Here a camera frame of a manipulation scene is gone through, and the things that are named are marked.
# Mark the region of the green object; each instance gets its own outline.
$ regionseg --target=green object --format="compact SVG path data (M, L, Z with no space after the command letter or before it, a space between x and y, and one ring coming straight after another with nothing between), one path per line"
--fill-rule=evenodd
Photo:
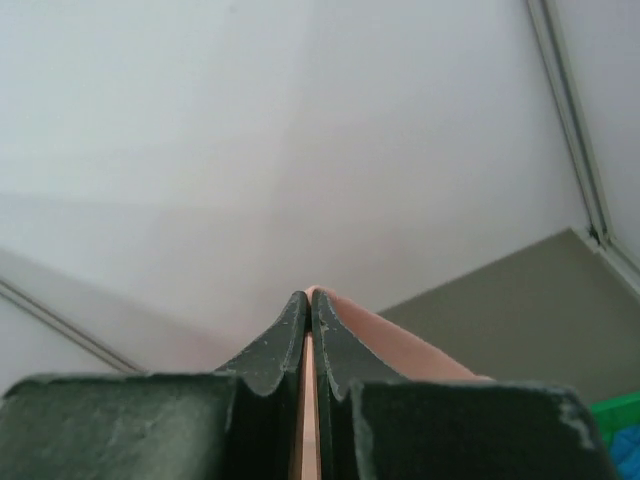
M591 406L602 439L611 446L613 435L632 425L640 425L640 392L612 398Z

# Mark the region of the green bin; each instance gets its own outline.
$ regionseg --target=green bin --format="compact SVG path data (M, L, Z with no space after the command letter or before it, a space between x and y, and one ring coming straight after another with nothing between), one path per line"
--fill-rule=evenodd
M611 446L613 435L631 425L640 425L640 392L612 398L591 406L602 438Z

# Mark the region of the white panel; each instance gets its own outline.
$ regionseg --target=white panel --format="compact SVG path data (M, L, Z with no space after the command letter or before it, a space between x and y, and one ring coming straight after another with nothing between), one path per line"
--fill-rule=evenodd
M27 375L110 373L111 367L0 298L0 396Z
M586 224L523 2L0 8L0 271L145 366Z
M640 258L640 3L563 0L558 11L614 234Z

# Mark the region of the gray floor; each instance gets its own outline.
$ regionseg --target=gray floor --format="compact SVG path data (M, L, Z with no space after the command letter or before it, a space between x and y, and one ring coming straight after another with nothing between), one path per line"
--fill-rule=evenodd
M497 379L573 385L587 402L640 390L640 303L571 231L383 315Z

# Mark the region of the blue cloth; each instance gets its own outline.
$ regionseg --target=blue cloth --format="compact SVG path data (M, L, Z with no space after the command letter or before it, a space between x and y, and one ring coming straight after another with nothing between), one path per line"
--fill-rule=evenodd
M624 480L640 480L640 425L616 432L609 453Z

